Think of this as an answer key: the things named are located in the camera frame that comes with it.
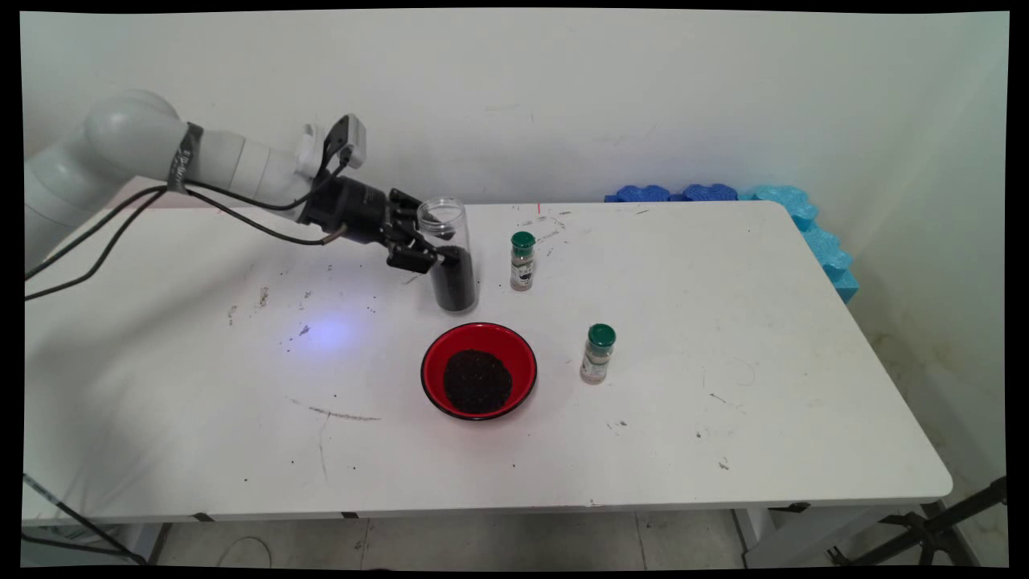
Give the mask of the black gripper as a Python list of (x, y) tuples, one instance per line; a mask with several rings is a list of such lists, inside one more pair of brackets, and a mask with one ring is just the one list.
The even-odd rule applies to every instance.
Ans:
[(418, 221), (423, 202), (392, 188), (390, 193), (348, 177), (334, 177), (310, 195), (310, 224), (331, 238), (386, 246), (391, 268), (428, 273), (440, 253), (416, 228), (393, 228), (394, 221)]

